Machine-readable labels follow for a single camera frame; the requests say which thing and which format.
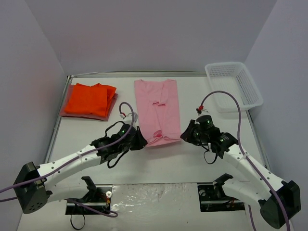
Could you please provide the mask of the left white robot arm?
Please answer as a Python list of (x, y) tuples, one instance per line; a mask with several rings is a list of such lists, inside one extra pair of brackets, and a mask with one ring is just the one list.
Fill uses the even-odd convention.
[(141, 150), (146, 145), (139, 126), (122, 123), (117, 133), (104, 135), (76, 153), (39, 166), (33, 162), (24, 164), (14, 182), (14, 192), (22, 212), (31, 214), (56, 200), (94, 200), (97, 195), (94, 186), (86, 184), (78, 190), (69, 186), (59, 188), (57, 184), (87, 168), (119, 160), (123, 154)]

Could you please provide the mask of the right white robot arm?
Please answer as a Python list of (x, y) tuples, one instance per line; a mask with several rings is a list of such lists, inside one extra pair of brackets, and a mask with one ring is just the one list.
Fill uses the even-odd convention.
[(247, 185), (230, 174), (223, 174), (213, 182), (217, 198), (234, 197), (258, 208), (262, 218), (275, 229), (286, 225), (301, 210), (299, 186), (271, 173), (247, 153), (234, 136), (215, 127), (210, 115), (191, 120), (180, 137), (195, 146), (208, 145), (212, 153), (250, 181)]

